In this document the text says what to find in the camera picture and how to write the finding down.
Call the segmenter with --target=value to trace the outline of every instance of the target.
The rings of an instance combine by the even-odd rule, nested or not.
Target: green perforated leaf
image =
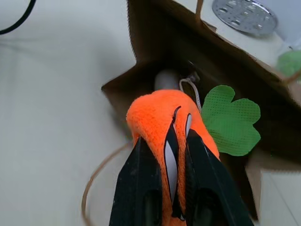
[[[242,156],[261,138],[253,127],[260,118],[260,108],[248,99],[232,101],[234,96],[229,86],[213,88],[205,98],[202,118],[220,152]]]

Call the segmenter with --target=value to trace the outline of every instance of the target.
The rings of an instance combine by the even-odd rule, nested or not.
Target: black cable
[[[29,5],[28,5],[25,13],[23,14],[23,16],[10,27],[8,27],[4,30],[1,30],[0,35],[7,34],[11,31],[15,30],[16,28],[18,28],[21,24],[23,24],[24,21],[29,17],[30,13],[32,12],[32,9],[33,9],[35,3],[36,3],[36,0],[31,0],[29,2]]]

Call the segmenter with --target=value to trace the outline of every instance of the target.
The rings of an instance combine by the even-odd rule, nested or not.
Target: round metal plate
[[[277,26],[276,15],[254,0],[215,0],[212,10],[225,24],[246,33],[270,34]]]

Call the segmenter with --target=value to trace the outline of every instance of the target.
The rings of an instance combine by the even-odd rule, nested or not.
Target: brown paper bag
[[[201,0],[196,14],[172,0],[127,2],[137,64],[102,87],[122,120],[134,99],[153,91],[154,77],[160,70],[172,68],[183,76],[196,71],[201,101],[213,87],[224,84],[235,90],[236,98],[248,98],[260,106],[261,119],[255,127],[261,141],[255,149],[259,155],[280,157],[280,162],[265,157],[272,168],[285,170],[278,166],[284,159],[301,162],[300,85],[293,80],[286,86],[280,73],[217,35],[200,20]],[[221,161],[237,182],[251,215],[257,218],[262,165],[256,164],[260,158],[249,156],[222,154]]]

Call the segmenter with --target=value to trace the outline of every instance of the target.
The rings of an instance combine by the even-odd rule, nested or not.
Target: green object
[[[243,156],[261,138],[253,127],[260,118],[260,108],[248,99],[232,102],[234,96],[229,86],[213,88],[205,97],[201,115],[220,152]]]
[[[291,77],[301,68],[301,51],[289,51],[278,58],[276,68],[286,77]]]

